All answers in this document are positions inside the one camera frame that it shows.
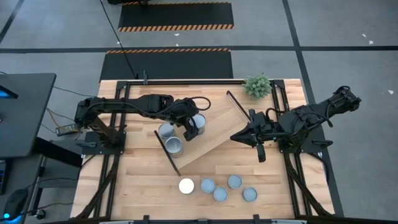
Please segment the gray floor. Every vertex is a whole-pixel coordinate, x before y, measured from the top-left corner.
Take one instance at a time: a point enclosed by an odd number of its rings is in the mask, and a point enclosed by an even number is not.
[[[293,46],[282,0],[231,2],[233,30],[119,33],[119,36],[126,47]],[[17,0],[0,1],[0,29],[16,3]],[[302,46],[398,45],[397,1],[289,0],[289,4]],[[107,3],[105,6],[116,26],[121,6]],[[98,0],[25,0],[0,43],[0,49],[117,46]],[[332,118],[333,129],[325,127],[326,138],[334,141],[329,151],[345,215],[398,220],[398,52],[303,54],[317,101],[328,98],[340,85],[351,86],[363,100],[354,113]],[[231,56],[235,78],[262,72],[271,78],[301,78],[295,52],[237,50]],[[104,53],[0,54],[0,71],[54,72],[58,87],[95,95],[103,60]],[[73,117],[76,103],[81,99],[54,90],[49,108]],[[59,122],[69,123],[61,118]],[[55,128],[47,114],[43,124]],[[39,136],[57,138],[44,128]],[[74,189],[51,189],[44,193],[41,204],[69,202],[73,198]],[[70,207],[52,207],[47,211],[49,215],[43,222],[65,220]],[[28,223],[37,220],[28,219]]]

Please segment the green plant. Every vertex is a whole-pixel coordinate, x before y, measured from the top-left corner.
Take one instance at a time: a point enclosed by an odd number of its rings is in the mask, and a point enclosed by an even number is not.
[[[264,98],[271,93],[271,83],[263,73],[256,77],[248,77],[242,86],[244,92],[255,99]]]

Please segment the caution tape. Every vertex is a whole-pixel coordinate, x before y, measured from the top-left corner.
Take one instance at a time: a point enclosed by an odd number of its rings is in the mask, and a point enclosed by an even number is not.
[[[120,27],[119,32],[144,32],[144,31],[170,31],[170,30],[223,30],[232,29],[233,24],[210,24],[210,25],[174,25],[174,26],[139,26]]]
[[[227,48],[205,48],[205,49],[140,49],[140,50],[125,50],[126,54],[133,53],[166,53],[166,52],[215,52],[215,51],[228,51]],[[109,50],[106,54],[122,54],[123,50]]]
[[[127,2],[123,6],[138,5],[138,2]],[[168,5],[168,4],[231,4],[230,2],[160,2],[160,3],[148,3],[148,5]]]

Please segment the black floor mat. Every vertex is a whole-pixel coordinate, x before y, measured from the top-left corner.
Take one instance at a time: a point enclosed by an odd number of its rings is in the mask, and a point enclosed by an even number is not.
[[[126,50],[134,72],[143,79],[233,78],[231,52],[226,48],[162,48]],[[133,80],[122,50],[106,53],[101,80]]]
[[[231,3],[190,2],[125,3],[119,21],[120,32],[168,30],[232,29],[234,19]]]

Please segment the wooden table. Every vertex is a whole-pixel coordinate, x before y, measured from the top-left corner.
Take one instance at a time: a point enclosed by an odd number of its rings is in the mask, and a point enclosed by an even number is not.
[[[307,104],[300,80],[284,81],[290,107]],[[98,96],[114,98],[116,83],[117,80],[102,81]],[[224,97],[227,90],[232,92],[245,110],[265,111],[274,107],[271,95],[263,100],[252,100],[243,92],[241,85],[134,85],[129,97],[169,94],[175,99],[205,96],[217,100]],[[279,104],[282,105],[280,92],[278,95]],[[198,107],[206,107],[205,101],[196,103]],[[110,114],[102,114],[101,119],[108,123]],[[277,143],[271,141],[264,144],[267,160],[259,163],[256,149],[227,140],[181,168],[182,176],[179,177],[156,140],[154,130],[161,123],[161,120],[147,119],[137,114],[126,116],[126,150],[119,163],[112,220],[142,220],[143,215],[150,215],[151,220],[252,219],[253,214],[259,214],[260,218],[294,217],[284,159]],[[307,187],[323,207],[333,213],[322,163],[306,154],[301,155],[301,160]],[[102,156],[96,156],[82,169],[71,217],[82,211],[98,188],[102,161]],[[238,174],[243,178],[240,189],[228,189],[230,174]],[[187,177],[195,183],[195,191],[191,195],[184,195],[178,189],[179,181]],[[216,202],[212,194],[200,190],[200,181],[205,177],[213,178],[217,186],[228,189],[226,202]],[[255,202],[248,203],[243,199],[245,187],[256,188],[259,196]],[[303,200],[297,186],[296,191],[301,214],[304,214]]]

